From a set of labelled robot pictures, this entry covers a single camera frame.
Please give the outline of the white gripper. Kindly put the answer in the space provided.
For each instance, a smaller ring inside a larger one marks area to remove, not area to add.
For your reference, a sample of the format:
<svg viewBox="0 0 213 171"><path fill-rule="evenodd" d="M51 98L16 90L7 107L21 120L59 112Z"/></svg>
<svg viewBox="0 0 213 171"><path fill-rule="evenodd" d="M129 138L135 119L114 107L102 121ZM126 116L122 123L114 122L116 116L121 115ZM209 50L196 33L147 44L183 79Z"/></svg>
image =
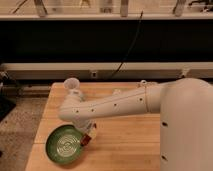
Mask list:
<svg viewBox="0 0 213 171"><path fill-rule="evenodd" d="M88 134L92 139L95 139L98 135L97 125L94 121L88 120L82 122L78 129L85 134Z"/></svg>

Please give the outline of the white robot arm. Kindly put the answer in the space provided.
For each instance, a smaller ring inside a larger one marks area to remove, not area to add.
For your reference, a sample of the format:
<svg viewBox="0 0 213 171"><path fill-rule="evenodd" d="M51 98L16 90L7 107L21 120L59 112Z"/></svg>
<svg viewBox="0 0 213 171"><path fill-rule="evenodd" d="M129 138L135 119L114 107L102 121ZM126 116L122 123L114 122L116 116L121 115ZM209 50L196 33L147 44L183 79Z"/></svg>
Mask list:
<svg viewBox="0 0 213 171"><path fill-rule="evenodd" d="M160 171L213 171L213 85L196 78L144 84L96 100L83 101L72 89L59 118L84 132L93 119L160 115Z"/></svg>

